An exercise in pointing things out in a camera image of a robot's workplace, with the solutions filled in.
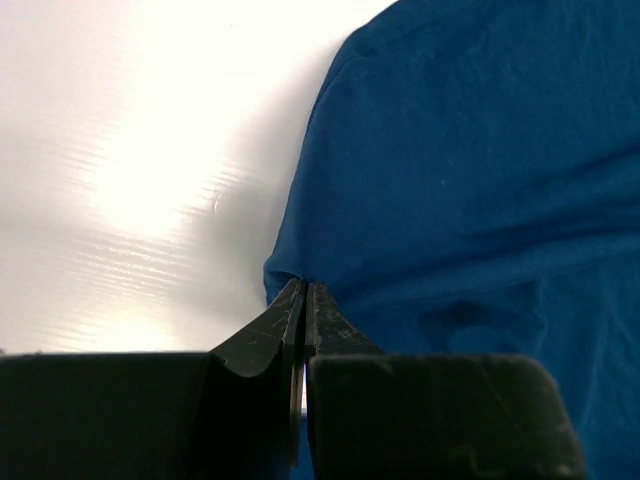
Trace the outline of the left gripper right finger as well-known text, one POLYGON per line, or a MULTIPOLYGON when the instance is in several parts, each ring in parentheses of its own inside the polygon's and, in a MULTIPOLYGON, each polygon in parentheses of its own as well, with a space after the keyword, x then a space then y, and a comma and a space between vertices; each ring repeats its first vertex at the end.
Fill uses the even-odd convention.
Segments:
POLYGON ((558 386, 518 354, 393 355, 306 300, 307 425, 319 479, 583 479, 558 386))

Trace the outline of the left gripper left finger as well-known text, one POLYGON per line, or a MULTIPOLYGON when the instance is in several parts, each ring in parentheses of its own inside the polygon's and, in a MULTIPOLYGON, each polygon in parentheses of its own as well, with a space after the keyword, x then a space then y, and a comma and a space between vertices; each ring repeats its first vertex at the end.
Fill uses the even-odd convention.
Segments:
POLYGON ((208 352, 7 355, 5 479, 285 479, 305 285, 208 352))

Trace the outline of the blue t shirt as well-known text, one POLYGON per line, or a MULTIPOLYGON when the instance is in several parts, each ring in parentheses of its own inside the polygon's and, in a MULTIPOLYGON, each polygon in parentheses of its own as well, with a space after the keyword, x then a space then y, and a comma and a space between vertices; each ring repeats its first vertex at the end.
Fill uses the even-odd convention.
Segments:
POLYGON ((399 1, 337 52, 264 267, 398 353, 514 352, 639 475, 639 5, 399 1))

